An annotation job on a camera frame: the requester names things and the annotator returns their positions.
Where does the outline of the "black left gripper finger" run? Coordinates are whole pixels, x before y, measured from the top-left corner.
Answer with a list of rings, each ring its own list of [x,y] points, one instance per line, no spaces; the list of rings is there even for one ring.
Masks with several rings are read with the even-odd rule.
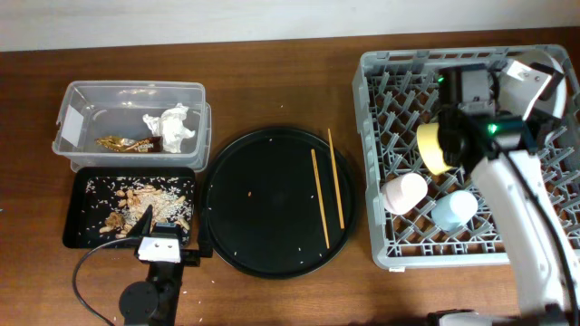
[[[149,205],[141,218],[127,233],[128,237],[143,237],[150,234],[150,226],[153,219],[153,206]]]
[[[211,258],[213,256],[213,246],[211,244],[207,217],[204,210],[201,210],[199,213],[198,252],[199,256],[203,258]]]

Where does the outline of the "food scraps pile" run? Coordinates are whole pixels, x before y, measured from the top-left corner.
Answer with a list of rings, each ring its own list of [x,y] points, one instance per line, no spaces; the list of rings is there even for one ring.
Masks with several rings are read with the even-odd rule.
[[[123,238],[152,205],[152,225],[181,224],[189,239],[193,190],[190,177],[91,177],[82,201],[83,229],[98,240]]]

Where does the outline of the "gold brown snack wrapper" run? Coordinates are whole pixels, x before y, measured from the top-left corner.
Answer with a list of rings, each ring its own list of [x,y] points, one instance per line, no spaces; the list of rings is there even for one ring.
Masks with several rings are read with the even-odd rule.
[[[152,153],[162,151],[162,137],[135,140],[107,136],[95,140],[98,145],[117,152]]]

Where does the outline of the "white napkin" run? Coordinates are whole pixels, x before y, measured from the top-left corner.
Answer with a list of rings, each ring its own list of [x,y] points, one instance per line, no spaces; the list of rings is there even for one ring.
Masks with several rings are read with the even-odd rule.
[[[173,109],[165,110],[160,117],[145,114],[143,122],[151,131],[153,137],[161,137],[163,150],[177,154],[181,152],[181,143],[184,139],[191,139],[196,135],[195,130],[185,127],[189,107],[178,103]]]

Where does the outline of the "wooden chopstick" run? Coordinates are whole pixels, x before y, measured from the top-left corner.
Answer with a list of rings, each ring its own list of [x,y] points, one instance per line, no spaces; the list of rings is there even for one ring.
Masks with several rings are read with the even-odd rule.
[[[324,209],[322,185],[321,185],[321,179],[320,179],[315,149],[311,149],[311,158],[312,158],[312,164],[313,164],[313,170],[314,170],[314,182],[315,182],[315,187],[316,187],[316,192],[317,192],[318,205],[319,205],[319,211],[320,211],[320,216],[321,216],[321,223],[322,223],[323,233],[324,233],[325,248],[330,249],[330,239],[329,239],[329,235],[328,235],[328,228],[327,228],[326,215],[325,215],[325,209]]]
[[[340,189],[340,181],[339,181],[339,176],[338,176],[338,168],[337,168],[337,163],[336,163],[336,157],[334,154],[334,142],[333,142],[333,136],[332,136],[332,131],[329,129],[327,129],[327,136],[328,136],[328,143],[329,143],[329,150],[330,150],[330,158],[331,158],[331,164],[332,164],[332,171],[333,171],[333,183],[334,183],[334,190],[335,190],[335,196],[336,196],[336,205],[337,205],[337,212],[338,212],[338,218],[339,218],[339,225],[341,230],[345,229],[345,223],[344,223],[344,218],[343,218],[343,203],[342,203],[342,196],[341,196],[341,189]]]

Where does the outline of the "pink cup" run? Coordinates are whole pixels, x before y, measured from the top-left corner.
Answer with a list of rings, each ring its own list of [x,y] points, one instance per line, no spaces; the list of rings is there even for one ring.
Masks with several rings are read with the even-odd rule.
[[[417,173],[396,177],[381,187],[382,204],[394,215],[410,212],[427,195],[426,180]]]

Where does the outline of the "yellow bowl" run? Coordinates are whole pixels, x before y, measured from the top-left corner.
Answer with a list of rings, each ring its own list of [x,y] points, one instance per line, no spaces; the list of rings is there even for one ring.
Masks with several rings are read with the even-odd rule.
[[[421,124],[417,128],[416,139],[420,157],[429,170],[435,176],[452,169],[443,157],[443,151],[439,144],[438,138],[439,124],[428,123]]]

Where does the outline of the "light blue cup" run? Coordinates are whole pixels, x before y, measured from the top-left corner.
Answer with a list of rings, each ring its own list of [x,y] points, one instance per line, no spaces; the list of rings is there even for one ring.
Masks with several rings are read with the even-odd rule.
[[[436,202],[430,211],[436,226],[444,231],[452,231],[465,225],[478,210],[478,201],[469,191],[452,192]]]

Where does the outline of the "grey plate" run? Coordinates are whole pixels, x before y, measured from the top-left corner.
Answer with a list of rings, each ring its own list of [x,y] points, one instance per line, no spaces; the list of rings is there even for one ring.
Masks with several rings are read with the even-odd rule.
[[[540,50],[520,54],[516,60],[529,67],[532,67],[533,63],[540,63],[557,71],[557,74],[552,72],[552,79],[535,101],[532,112],[542,112],[555,119],[561,119],[566,106],[566,80],[562,64],[552,55]]]

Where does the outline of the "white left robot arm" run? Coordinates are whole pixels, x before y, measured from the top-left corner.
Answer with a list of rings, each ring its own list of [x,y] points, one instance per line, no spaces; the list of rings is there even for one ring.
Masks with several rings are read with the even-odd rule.
[[[122,239],[110,241],[84,254],[72,271],[72,290],[80,304],[92,315],[111,325],[112,321],[97,312],[79,292],[78,272],[82,264],[99,250],[132,243],[134,256],[149,267],[145,280],[128,285],[119,299],[119,311],[125,325],[173,325],[176,320],[184,269],[199,267],[203,258],[213,255],[208,227],[200,225],[198,247],[180,246],[175,223],[153,223],[153,207],[148,206],[136,225]]]

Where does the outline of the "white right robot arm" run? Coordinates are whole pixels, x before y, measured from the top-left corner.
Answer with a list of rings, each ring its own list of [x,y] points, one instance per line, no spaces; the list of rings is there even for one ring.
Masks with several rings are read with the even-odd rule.
[[[542,178],[538,151],[566,107],[562,67],[516,60],[438,72],[438,147],[491,210],[517,280],[517,323],[576,325],[579,262]]]

